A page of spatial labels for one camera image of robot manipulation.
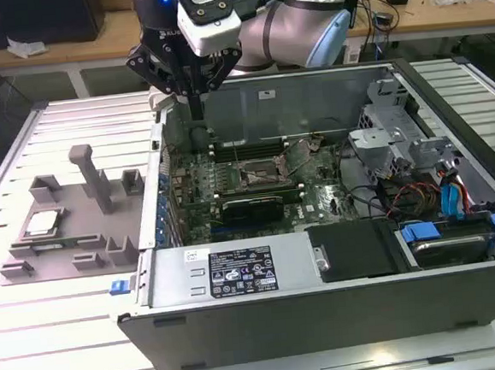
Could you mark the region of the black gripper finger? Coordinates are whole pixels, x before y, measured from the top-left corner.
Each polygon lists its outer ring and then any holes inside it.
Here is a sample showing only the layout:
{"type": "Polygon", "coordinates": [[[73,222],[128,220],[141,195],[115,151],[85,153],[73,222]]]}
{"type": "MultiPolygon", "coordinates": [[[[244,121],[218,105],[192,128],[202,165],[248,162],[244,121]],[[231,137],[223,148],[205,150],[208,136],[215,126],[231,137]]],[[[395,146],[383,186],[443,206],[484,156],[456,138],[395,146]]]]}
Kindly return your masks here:
{"type": "Polygon", "coordinates": [[[203,120],[202,95],[216,91],[241,59],[239,46],[199,57],[192,63],[196,120],[203,120]]]}
{"type": "Polygon", "coordinates": [[[177,50],[171,43],[161,44],[153,54],[144,44],[137,45],[127,57],[126,65],[164,94],[174,94],[186,101],[192,120],[197,120],[195,94],[177,50]]]}

